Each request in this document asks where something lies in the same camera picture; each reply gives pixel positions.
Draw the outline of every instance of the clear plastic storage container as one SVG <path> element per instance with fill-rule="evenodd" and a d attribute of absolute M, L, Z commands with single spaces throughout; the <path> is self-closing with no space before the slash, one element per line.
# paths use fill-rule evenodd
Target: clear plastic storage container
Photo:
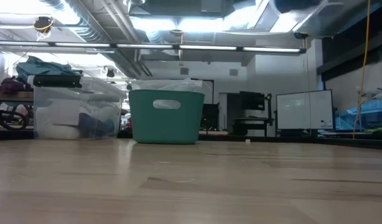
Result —
<path fill-rule="evenodd" d="M 126 94 L 98 78 L 73 78 L 35 77 L 35 138 L 116 138 Z"/>

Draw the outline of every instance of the black stand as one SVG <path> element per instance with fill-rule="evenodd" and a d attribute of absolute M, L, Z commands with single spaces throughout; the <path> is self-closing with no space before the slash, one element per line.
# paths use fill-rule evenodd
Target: black stand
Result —
<path fill-rule="evenodd" d="M 245 136 L 248 130 L 264 130 L 264 137 L 267 137 L 267 125 L 273 125 L 272 111 L 271 111 L 271 93 L 264 99 L 268 102 L 268 118 L 236 118 L 234 123 L 234 135 Z M 261 124 L 246 124 L 245 121 L 260 121 Z"/>

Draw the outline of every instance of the yellow cable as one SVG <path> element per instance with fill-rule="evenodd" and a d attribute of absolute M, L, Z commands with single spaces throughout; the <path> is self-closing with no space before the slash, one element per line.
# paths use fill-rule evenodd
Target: yellow cable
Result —
<path fill-rule="evenodd" d="M 368 15 L 366 17 L 366 36 L 365 36 L 365 54 L 364 54 L 364 62 L 363 62 L 363 77 L 361 79 L 361 88 L 360 94 L 358 95 L 358 108 L 357 108 L 357 116 L 354 121 L 353 128 L 353 139 L 355 139 L 355 130 L 357 128 L 357 121 L 361 119 L 361 98 L 363 96 L 364 91 L 364 81 L 365 81 L 365 66 L 366 66 L 366 58 L 368 56 L 368 44 L 370 41 L 370 14 L 371 14 L 371 0 L 368 0 Z"/>
<path fill-rule="evenodd" d="M 40 41 L 40 40 L 43 40 L 43 39 L 44 39 L 44 37 L 45 37 L 45 33 L 46 33 L 46 31 L 47 31 L 47 29 L 46 29 L 46 30 L 44 30 L 43 34 L 42 34 L 42 35 L 40 35 L 40 37 L 38 37 L 38 39 L 37 39 L 36 41 Z"/>
<path fill-rule="evenodd" d="M 307 38 L 305 39 L 305 48 L 306 50 L 309 49 L 309 40 Z M 309 105 L 310 105 L 310 136 L 312 135 L 311 131 L 311 96 L 310 96 L 310 73 L 309 73 L 309 54 L 305 53 L 305 65 L 306 65 L 306 73 L 307 73 L 307 91 L 309 92 Z"/>
<path fill-rule="evenodd" d="M 34 23 L 34 28 L 37 29 L 37 30 L 45 30 L 45 29 L 48 29 L 49 27 L 51 27 L 53 25 L 54 21 L 52 21 L 49 25 L 43 27 L 43 28 L 36 28 L 35 27 L 35 23 Z"/>

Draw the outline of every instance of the purple object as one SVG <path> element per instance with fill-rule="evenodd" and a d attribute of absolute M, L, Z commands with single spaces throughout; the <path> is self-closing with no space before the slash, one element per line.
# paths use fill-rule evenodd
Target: purple object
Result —
<path fill-rule="evenodd" d="M 24 91 L 24 90 L 25 90 L 24 84 L 22 82 L 15 80 L 14 77 L 5 78 L 0 85 L 0 91 L 8 95 L 15 95 L 19 91 Z"/>

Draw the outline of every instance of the bin handle hole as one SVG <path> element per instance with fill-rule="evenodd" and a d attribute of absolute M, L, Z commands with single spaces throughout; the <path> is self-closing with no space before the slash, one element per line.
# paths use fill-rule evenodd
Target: bin handle hole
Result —
<path fill-rule="evenodd" d="M 177 100 L 155 100 L 152 105 L 156 109 L 177 110 L 181 107 L 181 103 Z"/>

